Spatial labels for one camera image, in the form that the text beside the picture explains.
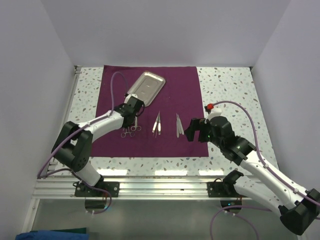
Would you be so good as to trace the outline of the purple surgical cloth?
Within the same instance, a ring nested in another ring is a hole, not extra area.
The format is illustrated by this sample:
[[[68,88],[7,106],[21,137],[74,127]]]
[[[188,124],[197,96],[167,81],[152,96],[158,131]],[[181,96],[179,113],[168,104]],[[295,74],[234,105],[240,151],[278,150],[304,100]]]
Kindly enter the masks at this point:
[[[124,94],[143,72],[165,78],[165,85],[138,118],[142,127],[135,136],[121,137],[122,129],[114,130],[92,144],[93,157],[178,158],[207,157],[208,145],[176,135],[176,114],[187,129],[191,119],[203,118],[203,101],[198,71],[187,67],[125,67],[106,65],[103,68],[96,116],[109,111],[112,105],[124,102]],[[152,128],[160,112],[161,134],[153,137]]]

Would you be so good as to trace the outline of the thin pointed steel tweezers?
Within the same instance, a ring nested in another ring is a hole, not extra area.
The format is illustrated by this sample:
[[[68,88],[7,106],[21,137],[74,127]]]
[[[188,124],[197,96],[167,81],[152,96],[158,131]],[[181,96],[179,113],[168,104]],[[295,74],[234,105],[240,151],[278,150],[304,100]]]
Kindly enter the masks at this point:
[[[158,135],[158,125],[156,125],[156,127],[155,127],[155,130],[154,130],[154,132],[153,132],[153,137],[154,138],[156,138],[157,137],[157,135]]]

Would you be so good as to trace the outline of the broad steel tweezers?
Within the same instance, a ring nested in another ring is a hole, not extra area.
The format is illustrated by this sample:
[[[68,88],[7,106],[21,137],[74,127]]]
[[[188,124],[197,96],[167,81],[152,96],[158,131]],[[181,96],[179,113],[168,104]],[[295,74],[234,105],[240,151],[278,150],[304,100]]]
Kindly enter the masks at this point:
[[[157,134],[160,135],[161,134],[161,114],[160,112],[158,113],[158,116],[157,116]]]
[[[158,123],[160,121],[159,118],[160,118],[160,112],[158,112],[157,117],[156,117],[155,122],[154,122],[153,127],[152,127],[152,133],[153,134],[155,133],[155,131],[157,129],[157,125],[158,125]]]

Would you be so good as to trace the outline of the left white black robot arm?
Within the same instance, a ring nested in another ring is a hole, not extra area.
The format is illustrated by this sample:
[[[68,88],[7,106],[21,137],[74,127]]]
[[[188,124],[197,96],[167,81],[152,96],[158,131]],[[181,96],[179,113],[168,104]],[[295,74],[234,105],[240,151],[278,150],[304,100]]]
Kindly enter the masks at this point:
[[[89,163],[92,144],[104,135],[128,128],[142,113],[145,103],[128,95],[124,103],[113,106],[105,114],[83,123],[68,121],[58,135],[51,156],[67,166],[85,185],[92,196],[103,193],[103,177]]]

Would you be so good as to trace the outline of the steel instrument tray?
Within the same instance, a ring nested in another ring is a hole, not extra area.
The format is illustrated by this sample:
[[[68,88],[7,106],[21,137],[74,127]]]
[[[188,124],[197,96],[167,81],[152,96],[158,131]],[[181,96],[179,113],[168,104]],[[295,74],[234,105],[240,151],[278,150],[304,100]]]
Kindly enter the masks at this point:
[[[164,77],[145,71],[128,90],[128,94],[134,95],[148,107],[164,87],[165,83]]]

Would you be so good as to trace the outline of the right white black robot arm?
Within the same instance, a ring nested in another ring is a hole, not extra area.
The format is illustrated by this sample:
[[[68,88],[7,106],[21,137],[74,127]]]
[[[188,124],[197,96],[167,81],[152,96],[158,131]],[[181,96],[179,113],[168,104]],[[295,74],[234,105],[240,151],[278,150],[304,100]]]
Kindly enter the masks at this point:
[[[226,159],[264,184],[264,187],[256,187],[242,173],[234,170],[222,185],[227,196],[239,193],[257,201],[279,216],[282,224],[298,236],[303,235],[318,218],[319,191],[306,189],[275,168],[261,156],[256,146],[235,134],[226,117],[193,118],[184,131],[187,140],[192,142],[196,132],[199,132],[199,142],[214,144]]]

